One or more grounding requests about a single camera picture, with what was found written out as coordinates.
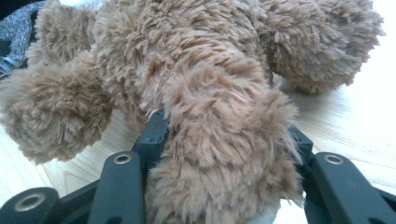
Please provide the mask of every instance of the gray knit cloth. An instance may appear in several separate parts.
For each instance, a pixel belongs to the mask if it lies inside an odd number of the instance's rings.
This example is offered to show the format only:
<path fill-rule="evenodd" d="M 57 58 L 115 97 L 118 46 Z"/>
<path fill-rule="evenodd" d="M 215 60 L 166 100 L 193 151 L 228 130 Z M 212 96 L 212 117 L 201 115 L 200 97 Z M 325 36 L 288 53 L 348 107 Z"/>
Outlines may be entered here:
<path fill-rule="evenodd" d="M 44 1 L 29 4 L 0 21 L 0 40 L 11 41 L 10 53 L 0 58 L 0 79 L 9 76 L 13 69 L 23 65 L 26 59 L 25 51 L 34 29 L 31 16 L 42 6 Z"/>

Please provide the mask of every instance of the wooden floor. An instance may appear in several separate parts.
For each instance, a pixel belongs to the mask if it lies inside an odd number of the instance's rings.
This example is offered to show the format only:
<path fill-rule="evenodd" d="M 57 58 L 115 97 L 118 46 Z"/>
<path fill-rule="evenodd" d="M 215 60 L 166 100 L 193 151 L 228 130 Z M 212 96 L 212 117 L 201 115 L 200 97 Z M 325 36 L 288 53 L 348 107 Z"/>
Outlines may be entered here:
<path fill-rule="evenodd" d="M 316 151 L 350 158 L 376 187 L 396 194 L 396 16 L 392 3 L 375 0 L 384 16 L 387 36 L 357 74 L 355 83 L 317 96 L 284 90 L 300 107 L 300 129 L 314 141 Z M 13 195 L 34 187 L 56 188 L 61 196 L 96 180 L 104 160 L 129 150 L 136 139 L 120 112 L 113 115 L 101 141 L 68 162 L 30 163 L 0 127 L 0 205 Z M 306 223 L 304 211 L 282 203 L 276 223 Z"/>

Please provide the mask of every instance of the teddy bear leg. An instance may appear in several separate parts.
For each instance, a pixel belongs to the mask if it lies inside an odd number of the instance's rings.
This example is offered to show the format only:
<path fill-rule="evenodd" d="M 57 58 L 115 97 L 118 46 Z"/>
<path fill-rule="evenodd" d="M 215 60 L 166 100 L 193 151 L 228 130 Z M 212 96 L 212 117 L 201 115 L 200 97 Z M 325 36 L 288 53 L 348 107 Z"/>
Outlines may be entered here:
<path fill-rule="evenodd" d="M 262 33 L 273 38 L 272 71 L 308 93 L 351 84 L 383 34 L 383 20 L 369 0 L 265 1 L 263 6 L 268 17 L 262 19 Z"/>
<path fill-rule="evenodd" d="M 70 160 L 101 138 L 113 105 L 95 69 L 85 52 L 64 66 L 30 66 L 2 81 L 1 122 L 28 159 Z"/>
<path fill-rule="evenodd" d="M 62 65 L 90 50 L 93 43 L 94 12 L 48 0 L 35 21 L 35 38 L 26 51 L 28 65 Z"/>
<path fill-rule="evenodd" d="M 288 131 L 296 112 L 257 63 L 199 63 L 169 81 L 169 136 L 151 170 L 148 223 L 244 223 L 300 199 Z"/>

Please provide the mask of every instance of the metal ring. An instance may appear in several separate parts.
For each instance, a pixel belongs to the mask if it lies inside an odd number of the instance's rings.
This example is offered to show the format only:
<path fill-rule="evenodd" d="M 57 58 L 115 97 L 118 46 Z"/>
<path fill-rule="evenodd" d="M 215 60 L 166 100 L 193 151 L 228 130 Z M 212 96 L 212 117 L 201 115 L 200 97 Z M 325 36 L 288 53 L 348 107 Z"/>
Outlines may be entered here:
<path fill-rule="evenodd" d="M 33 193 L 24 196 L 17 203 L 15 203 L 14 209 L 17 212 L 26 212 L 38 207 L 44 202 L 46 195 L 44 193 Z"/>
<path fill-rule="evenodd" d="M 130 161 L 132 159 L 132 156 L 128 155 L 128 154 L 121 154 L 118 157 L 114 158 L 114 163 L 116 164 L 124 164 L 127 163 L 128 161 Z"/>
<path fill-rule="evenodd" d="M 335 165 L 344 164 L 344 160 L 341 159 L 338 156 L 335 156 L 335 155 L 326 155 L 326 156 L 324 156 L 324 159 L 326 161 L 328 161 L 329 163 L 332 163 L 332 164 L 335 164 Z"/>

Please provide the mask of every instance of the plush toy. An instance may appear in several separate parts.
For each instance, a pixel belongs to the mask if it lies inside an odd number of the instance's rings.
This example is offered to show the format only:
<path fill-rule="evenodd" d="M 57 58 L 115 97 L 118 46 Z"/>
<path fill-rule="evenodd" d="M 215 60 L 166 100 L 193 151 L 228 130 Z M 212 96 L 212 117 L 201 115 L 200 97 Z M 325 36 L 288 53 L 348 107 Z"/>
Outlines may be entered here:
<path fill-rule="evenodd" d="M 382 34 L 369 0 L 96 4 L 40 9 L 28 67 L 1 83 L 2 122 L 30 160 L 65 161 L 113 109 L 139 127 L 164 109 L 148 223 L 244 223 L 300 202 L 297 110 L 273 74 L 308 93 L 351 84 Z"/>

